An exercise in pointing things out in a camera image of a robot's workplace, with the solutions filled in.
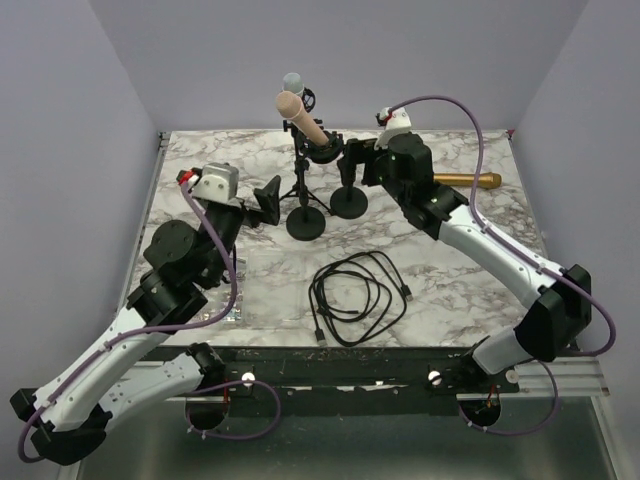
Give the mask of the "gold microphone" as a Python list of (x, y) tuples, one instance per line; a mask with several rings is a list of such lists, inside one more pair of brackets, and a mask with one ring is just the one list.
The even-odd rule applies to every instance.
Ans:
[[(475, 176), (463, 173), (435, 173), (434, 179), (443, 185), (451, 187), (471, 187)], [(486, 190), (497, 189), (502, 185), (500, 174), (489, 172), (481, 174), (477, 181), (477, 187)]]

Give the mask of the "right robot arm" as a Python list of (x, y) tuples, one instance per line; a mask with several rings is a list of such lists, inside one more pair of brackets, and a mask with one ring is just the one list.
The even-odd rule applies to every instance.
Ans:
[(590, 274), (550, 262), (504, 233), (492, 239), (490, 227), (473, 218), (468, 199), (435, 179), (432, 152), (418, 135), (397, 135), (380, 150), (374, 145), (372, 139), (346, 143), (338, 162), (343, 183), (353, 183), (362, 165), (364, 185), (381, 186), (413, 227), (474, 260), (527, 310), (516, 326), (472, 347), (458, 368), (462, 384), (480, 392), (515, 364), (553, 361), (591, 321), (584, 297)]

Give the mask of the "black round-base shockmount stand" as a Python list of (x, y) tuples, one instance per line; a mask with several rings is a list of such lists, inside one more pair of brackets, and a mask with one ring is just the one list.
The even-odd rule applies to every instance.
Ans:
[(327, 146), (314, 145), (297, 127), (291, 127), (291, 136), (294, 141), (294, 173), (296, 182), (289, 192), (281, 197), (281, 200), (297, 198), (299, 206), (293, 209), (286, 219), (288, 234), (298, 241), (313, 241), (319, 238), (325, 230), (326, 220), (324, 214), (316, 207), (310, 206), (309, 201), (317, 202), (332, 215), (332, 210), (319, 200), (307, 187), (305, 174), (309, 169), (309, 163), (325, 165), (336, 160), (344, 150), (341, 134), (328, 132), (329, 143)]

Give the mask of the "black tripod shockmount stand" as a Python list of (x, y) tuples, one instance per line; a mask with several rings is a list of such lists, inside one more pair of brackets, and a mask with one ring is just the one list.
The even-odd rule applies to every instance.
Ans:
[(276, 109), (283, 117), (283, 130), (291, 134), (294, 142), (294, 173), (296, 174), (293, 187), (281, 196), (280, 200), (297, 198), (301, 207), (306, 207), (312, 200), (331, 216), (331, 209), (309, 191), (305, 180), (309, 162), (326, 164), (332, 161), (328, 153), (329, 146), (334, 141), (324, 132), (322, 121), (311, 116), (310, 112), (314, 106), (315, 94), (305, 87), (302, 87), (299, 92), (283, 89), (276, 97)]

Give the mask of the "black round-base clip stand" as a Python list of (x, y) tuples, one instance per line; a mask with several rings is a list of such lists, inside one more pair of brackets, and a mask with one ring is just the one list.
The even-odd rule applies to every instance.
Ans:
[(368, 209), (366, 195), (355, 186), (357, 163), (345, 152), (337, 161), (337, 166), (342, 186), (331, 195), (330, 208), (336, 216), (342, 219), (357, 219)]

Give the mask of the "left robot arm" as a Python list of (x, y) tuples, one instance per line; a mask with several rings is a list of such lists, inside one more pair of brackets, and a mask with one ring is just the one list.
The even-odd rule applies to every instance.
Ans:
[(52, 381), (12, 395), (11, 406), (25, 423), (18, 444), (23, 462), (72, 465), (145, 408), (176, 395), (209, 395), (222, 387), (226, 367), (206, 343), (187, 347), (145, 374), (124, 376), (175, 333), (198, 328), (193, 319), (208, 302), (205, 291), (222, 282), (230, 286), (227, 304), (211, 323), (233, 309), (238, 282), (230, 254), (237, 235), (244, 225), (278, 224), (281, 179), (274, 176), (255, 189), (255, 208), (237, 199), (232, 168), (219, 174), (194, 168), (180, 172), (177, 181), (200, 226), (181, 220), (161, 225), (144, 252), (150, 270), (103, 334)]

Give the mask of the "pink microphone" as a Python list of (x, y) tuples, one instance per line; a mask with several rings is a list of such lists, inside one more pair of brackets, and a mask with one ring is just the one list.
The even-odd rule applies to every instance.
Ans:
[(289, 91), (280, 92), (276, 96), (275, 105), (280, 115), (293, 123), (314, 145), (324, 147), (329, 143), (328, 136), (305, 110), (301, 98), (296, 94)]

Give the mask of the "white grey microphone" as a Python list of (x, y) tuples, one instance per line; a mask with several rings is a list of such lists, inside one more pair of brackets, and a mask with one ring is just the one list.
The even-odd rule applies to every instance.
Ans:
[(305, 85), (301, 76), (296, 72), (287, 73), (282, 80), (282, 90), (302, 97), (305, 91)]

